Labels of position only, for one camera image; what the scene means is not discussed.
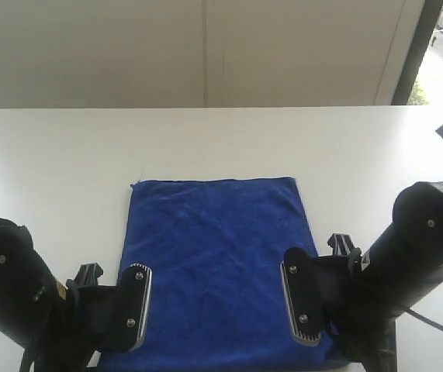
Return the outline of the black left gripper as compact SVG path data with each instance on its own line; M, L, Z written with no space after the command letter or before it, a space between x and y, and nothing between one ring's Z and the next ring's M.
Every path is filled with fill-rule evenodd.
M21 371L87 371L104 343L116 289L103 269L82 264L59 282L25 226L0 218L0 332L24 350Z

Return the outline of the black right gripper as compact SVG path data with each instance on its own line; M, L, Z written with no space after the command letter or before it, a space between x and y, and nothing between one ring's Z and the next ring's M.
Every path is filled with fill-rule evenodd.
M347 234L333 233L327 245L332 256L361 256ZM396 197L392 222L356 265L345 303L331 312L336 351L367 371L391 371L397 318L407 313L443 332L412 309L442 282L443 181L417 182Z

